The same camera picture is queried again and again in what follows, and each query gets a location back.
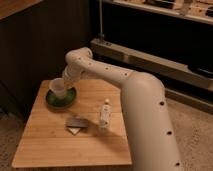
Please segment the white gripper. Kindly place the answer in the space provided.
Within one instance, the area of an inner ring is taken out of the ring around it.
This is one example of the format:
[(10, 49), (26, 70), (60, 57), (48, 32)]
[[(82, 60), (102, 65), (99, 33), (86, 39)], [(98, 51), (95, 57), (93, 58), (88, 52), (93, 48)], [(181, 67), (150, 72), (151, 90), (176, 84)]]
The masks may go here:
[(72, 87), (75, 82), (81, 79), (82, 71), (80, 69), (71, 68), (70, 66), (66, 66), (63, 73), (62, 78), (64, 79), (64, 83), (67, 87)]

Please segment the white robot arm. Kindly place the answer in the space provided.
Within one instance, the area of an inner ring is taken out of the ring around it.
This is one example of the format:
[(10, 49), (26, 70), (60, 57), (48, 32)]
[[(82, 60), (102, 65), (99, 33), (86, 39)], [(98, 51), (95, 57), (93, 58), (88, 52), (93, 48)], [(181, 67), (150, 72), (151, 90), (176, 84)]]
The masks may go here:
[(155, 76), (99, 62), (92, 51), (69, 51), (63, 71), (73, 83), (84, 73), (94, 74), (120, 89), (120, 102), (133, 171), (184, 171), (165, 98)]

